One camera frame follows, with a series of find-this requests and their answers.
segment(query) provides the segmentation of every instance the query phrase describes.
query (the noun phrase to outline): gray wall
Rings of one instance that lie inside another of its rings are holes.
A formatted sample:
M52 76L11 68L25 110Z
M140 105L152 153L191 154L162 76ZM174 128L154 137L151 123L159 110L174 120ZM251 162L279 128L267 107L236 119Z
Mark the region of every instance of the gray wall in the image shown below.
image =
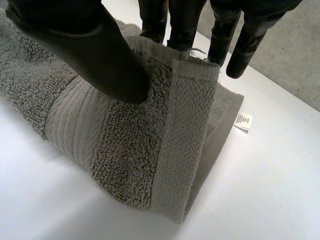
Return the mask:
M211 38L214 14L205 5L198 32ZM243 18L231 43L233 51ZM250 66L320 111L320 0L304 0L271 28Z

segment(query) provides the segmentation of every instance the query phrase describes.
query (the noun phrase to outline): care label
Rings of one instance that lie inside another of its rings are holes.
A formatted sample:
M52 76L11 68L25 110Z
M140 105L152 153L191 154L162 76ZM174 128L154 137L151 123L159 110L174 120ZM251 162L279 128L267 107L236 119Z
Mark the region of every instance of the care label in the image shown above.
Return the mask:
M235 118L234 126L244 129L244 130L250 130L251 123L252 123L253 116L247 113L238 113L238 115Z

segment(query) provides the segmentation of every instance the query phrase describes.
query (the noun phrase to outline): terry cloth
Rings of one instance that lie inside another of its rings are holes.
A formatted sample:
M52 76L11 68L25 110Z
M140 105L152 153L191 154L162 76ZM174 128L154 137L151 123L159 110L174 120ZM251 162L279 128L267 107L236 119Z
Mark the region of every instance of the terry cloth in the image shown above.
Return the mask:
M179 223L217 159L243 96L218 83L218 65L137 36L135 25L118 24L150 76L143 104L98 92L23 36L3 10L0 95L113 198Z

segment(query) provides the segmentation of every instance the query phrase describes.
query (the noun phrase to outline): white table surface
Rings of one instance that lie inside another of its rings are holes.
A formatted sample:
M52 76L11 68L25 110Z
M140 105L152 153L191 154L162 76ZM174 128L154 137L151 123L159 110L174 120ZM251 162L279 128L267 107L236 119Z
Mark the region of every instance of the white table surface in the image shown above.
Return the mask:
M137 4L103 3L141 25ZM209 44L197 34L194 47ZM320 239L320 112L251 67L240 79L223 67L219 80L245 96L252 128L232 128L182 225L113 200L1 98L0 239Z

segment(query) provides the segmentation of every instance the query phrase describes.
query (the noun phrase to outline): gray towel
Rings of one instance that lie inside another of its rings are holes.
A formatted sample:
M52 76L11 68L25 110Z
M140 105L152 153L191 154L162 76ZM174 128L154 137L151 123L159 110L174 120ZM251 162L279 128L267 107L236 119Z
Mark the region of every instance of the gray towel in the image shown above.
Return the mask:
M119 102L95 90L24 37L2 9L0 95L113 198L181 222L243 96L217 83L219 66L136 36L135 25L118 24L151 79L143 104Z

